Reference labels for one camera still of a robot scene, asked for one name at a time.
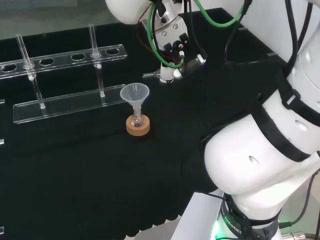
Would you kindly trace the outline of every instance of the clear acrylic rack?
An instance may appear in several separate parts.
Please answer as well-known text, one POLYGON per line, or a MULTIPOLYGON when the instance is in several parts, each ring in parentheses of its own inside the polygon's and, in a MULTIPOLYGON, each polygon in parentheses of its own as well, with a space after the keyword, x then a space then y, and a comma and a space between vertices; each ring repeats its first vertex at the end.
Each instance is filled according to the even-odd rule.
MULTIPOLYGON (((79 51, 37 56, 30 58, 30 62, 36 73, 57 70, 68 67, 121 60, 127 57, 126 50, 122 44, 114 46, 99 47, 99 57, 92 57, 92 48, 79 51)), ((23 59, 0 63, 0 79, 27 75, 25 61, 23 59)))
POLYGON ((16 35, 23 59, 0 63, 0 79, 26 75, 26 81, 31 82, 36 100, 13 105, 14 123, 27 123, 124 102, 120 97, 120 91, 125 85, 104 87, 101 65, 101 62, 126 58, 124 46, 119 44, 98 47, 95 27, 92 24, 89 24, 89 34, 91 49, 33 58, 29 58, 22 36, 16 35), (98 89, 50 98, 42 97, 37 73, 87 64, 93 64, 95 68, 98 89))

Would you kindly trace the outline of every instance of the black tablecloth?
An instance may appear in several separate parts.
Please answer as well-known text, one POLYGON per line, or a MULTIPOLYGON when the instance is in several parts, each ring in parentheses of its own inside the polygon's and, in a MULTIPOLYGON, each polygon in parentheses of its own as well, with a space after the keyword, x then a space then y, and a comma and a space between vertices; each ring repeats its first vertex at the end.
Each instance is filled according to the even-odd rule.
MULTIPOLYGON (((218 22, 230 16, 208 11, 218 22)), ((276 63, 223 67, 231 28, 217 29, 194 15, 209 58, 185 79, 161 85, 142 74, 158 60, 137 41, 135 26, 98 26, 99 46, 123 44, 128 57, 102 65, 104 86, 141 82, 150 95, 142 111, 147 137, 126 132, 127 103, 24 124, 13 124, 12 106, 35 99, 25 76, 0 80, 0 240, 120 240, 182 214, 193 186, 183 181, 182 162, 193 158, 215 126, 236 120, 248 100, 274 90, 276 63)), ((87 28, 24 37, 30 57, 90 48, 87 28)), ((0 62, 20 59, 15 39, 0 41, 0 62)), ((270 49, 247 30, 237 32, 229 58, 264 59, 270 49)), ((39 73, 44 98, 97 88, 92 65, 39 73)))

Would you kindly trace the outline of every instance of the robotic arm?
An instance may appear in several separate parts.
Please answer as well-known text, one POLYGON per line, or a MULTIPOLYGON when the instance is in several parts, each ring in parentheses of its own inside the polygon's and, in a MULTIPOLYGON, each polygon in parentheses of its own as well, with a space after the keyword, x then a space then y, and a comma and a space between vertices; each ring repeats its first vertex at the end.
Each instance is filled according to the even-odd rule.
MULTIPOLYGON (((320 8, 320 0, 308 2, 320 8)), ((106 3, 119 21, 136 24, 151 2, 106 3)), ((161 4, 165 12, 156 15, 155 33, 161 50, 170 55, 176 43, 184 45, 182 36, 188 37, 188 31, 178 16, 181 2, 163 0, 161 4)), ((254 106, 251 114, 213 136, 205 147, 208 175, 227 194, 228 202, 233 203, 233 207, 224 202, 221 205, 217 222, 223 237, 242 238, 247 230, 242 218, 245 216, 245 221, 254 226, 246 238, 282 240, 278 224, 281 208, 320 169, 319 39, 320 24, 300 51, 288 78, 278 76, 278 90, 265 103, 254 106)), ((187 63, 195 59, 205 63, 199 53, 190 55, 187 63)), ((164 82, 173 76, 181 78, 183 71, 161 65, 164 82)))
POLYGON ((162 56, 184 64, 179 68, 160 66, 160 81, 171 82, 193 72, 206 60, 197 47, 191 45, 188 29, 182 17, 182 0, 105 0, 111 13, 122 23, 137 24, 149 5, 157 8, 154 21, 153 44, 158 45, 162 56))

